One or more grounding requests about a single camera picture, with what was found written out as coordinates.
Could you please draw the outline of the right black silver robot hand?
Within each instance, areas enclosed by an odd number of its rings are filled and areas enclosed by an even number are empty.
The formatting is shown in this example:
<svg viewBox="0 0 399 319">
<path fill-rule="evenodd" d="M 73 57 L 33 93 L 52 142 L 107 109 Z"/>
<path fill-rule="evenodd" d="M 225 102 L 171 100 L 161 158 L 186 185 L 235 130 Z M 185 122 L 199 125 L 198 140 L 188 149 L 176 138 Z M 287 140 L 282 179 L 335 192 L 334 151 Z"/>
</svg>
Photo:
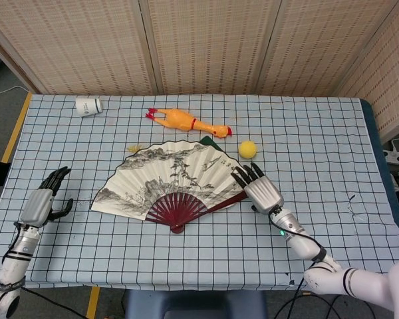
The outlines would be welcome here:
<svg viewBox="0 0 399 319">
<path fill-rule="evenodd" d="M 236 166 L 231 176 L 250 198 L 257 212 L 268 214 L 282 208 L 284 199 L 267 175 L 253 162 Z"/>
</svg>

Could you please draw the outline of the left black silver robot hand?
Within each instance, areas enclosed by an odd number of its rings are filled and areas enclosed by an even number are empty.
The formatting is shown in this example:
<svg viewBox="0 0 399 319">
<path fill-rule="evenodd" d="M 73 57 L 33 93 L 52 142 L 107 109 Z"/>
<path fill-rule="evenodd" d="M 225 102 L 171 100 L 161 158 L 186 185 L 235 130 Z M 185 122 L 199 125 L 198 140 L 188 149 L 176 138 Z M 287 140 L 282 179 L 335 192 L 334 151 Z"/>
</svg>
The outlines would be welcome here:
<svg viewBox="0 0 399 319">
<path fill-rule="evenodd" d="M 66 207 L 61 211 L 53 211 L 52 205 L 63 179 L 70 171 L 71 168 L 67 166 L 52 171 L 42 181 L 38 189 L 32 192 L 21 213 L 21 224 L 24 227 L 41 228 L 49 221 L 60 219 L 69 214 L 72 209 L 73 199 L 69 199 Z"/>
</svg>

